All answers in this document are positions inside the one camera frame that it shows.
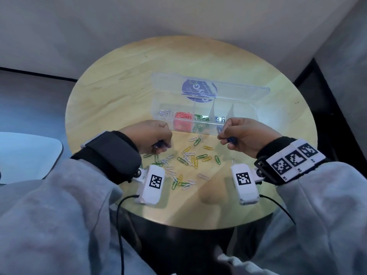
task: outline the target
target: black wall trim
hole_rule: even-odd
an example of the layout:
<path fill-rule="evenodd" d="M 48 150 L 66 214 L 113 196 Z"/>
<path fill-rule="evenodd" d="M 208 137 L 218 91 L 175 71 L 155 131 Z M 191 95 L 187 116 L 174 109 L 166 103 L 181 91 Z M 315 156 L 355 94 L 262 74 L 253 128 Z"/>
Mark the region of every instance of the black wall trim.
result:
<path fill-rule="evenodd" d="M 315 120 L 318 148 L 327 157 L 334 161 L 345 162 L 356 168 L 363 176 L 367 177 L 367 160 L 363 155 L 339 105 L 315 59 L 309 63 L 300 76 L 294 81 L 294 85 L 302 94 L 302 83 L 314 73 L 323 94 L 327 97 L 328 105 L 332 108 L 326 112 L 312 112 Z M 312 104 L 313 99 L 306 97 L 306 102 Z"/>
<path fill-rule="evenodd" d="M 47 75 L 47 74 L 30 72 L 30 71 L 24 71 L 24 70 L 8 69 L 6 67 L 0 67 L 0 70 L 10 71 L 10 72 L 15 72 L 15 73 L 28 74 L 28 75 L 34 75 L 34 76 L 40 76 L 40 77 L 46 77 L 46 78 L 52 78 L 52 79 L 58 79 L 58 80 L 65 80 L 65 81 L 70 81 L 70 82 L 76 82 L 76 81 L 78 81 L 78 79 L 72 79 L 72 78 L 66 78 L 66 77 L 59 77 L 59 76 Z"/>

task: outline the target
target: hand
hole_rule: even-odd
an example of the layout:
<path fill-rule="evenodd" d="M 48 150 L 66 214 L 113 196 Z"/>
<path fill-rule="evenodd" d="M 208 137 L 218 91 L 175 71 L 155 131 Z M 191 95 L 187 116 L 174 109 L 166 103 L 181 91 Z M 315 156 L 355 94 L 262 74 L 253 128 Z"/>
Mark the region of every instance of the hand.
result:
<path fill-rule="evenodd" d="M 124 133 L 136 145 L 139 153 L 155 153 L 167 151 L 167 147 L 153 148 L 159 140 L 163 140 L 171 147 L 172 131 L 163 121 L 147 120 L 126 126 L 119 130 Z"/>
<path fill-rule="evenodd" d="M 282 134 L 267 125 L 246 118 L 230 118 L 224 124 L 223 130 L 218 134 L 221 144 L 228 143 L 227 138 L 238 138 L 238 144 L 228 144 L 229 150 L 240 151 L 252 158 L 268 143 L 282 137 Z"/>

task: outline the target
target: yellow paper clip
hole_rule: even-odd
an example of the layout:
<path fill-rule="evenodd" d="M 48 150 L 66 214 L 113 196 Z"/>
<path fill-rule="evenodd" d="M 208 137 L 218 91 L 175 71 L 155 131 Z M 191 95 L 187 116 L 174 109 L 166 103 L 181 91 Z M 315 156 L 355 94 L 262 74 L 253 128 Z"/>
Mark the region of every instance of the yellow paper clip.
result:
<path fill-rule="evenodd" d="M 207 157 L 205 157 L 205 158 L 203 158 L 203 162 L 205 162 L 205 161 L 209 161 L 210 159 L 212 159 L 212 157 L 211 156 L 207 156 Z"/>

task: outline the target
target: wooden tabletop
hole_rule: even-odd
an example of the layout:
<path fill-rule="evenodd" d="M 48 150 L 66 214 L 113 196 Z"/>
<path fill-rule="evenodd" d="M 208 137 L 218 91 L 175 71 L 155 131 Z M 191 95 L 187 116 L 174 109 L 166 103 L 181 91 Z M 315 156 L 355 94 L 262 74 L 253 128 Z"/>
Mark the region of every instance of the wooden tabletop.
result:
<path fill-rule="evenodd" d="M 233 45 L 195 36 L 163 36 L 122 46 L 97 60 L 76 83 L 65 117 L 71 151 L 105 130 L 117 130 L 142 120 L 152 119 L 151 74 L 178 73 L 229 83 L 269 87 L 270 94 L 256 104 L 258 120 L 285 136 L 304 138 L 317 146 L 316 126 L 309 107 L 297 88 L 281 72 L 256 55 Z M 197 134 L 173 132 L 173 147 L 160 158 L 193 146 L 188 142 Z M 214 147 L 207 151 L 204 145 Z M 204 135 L 204 143 L 192 148 L 197 154 L 213 156 L 199 161 L 199 168 L 183 165 L 177 157 L 170 160 L 184 180 L 197 180 L 193 188 L 171 189 L 172 180 L 165 179 L 162 196 L 156 206 L 137 205 L 126 200 L 123 207 L 130 212 L 165 225 L 180 228 L 211 230 L 245 224 L 272 213 L 271 201 L 240 206 L 230 171 L 232 158 L 236 163 L 253 166 L 254 159 L 229 151 L 216 136 Z M 222 162 L 214 160 L 217 154 Z M 146 167 L 154 157 L 144 158 Z M 211 177 L 206 181 L 197 176 Z M 123 183 L 124 196 L 135 194 L 137 183 Z M 275 187 L 258 185 L 260 194 L 281 201 Z"/>

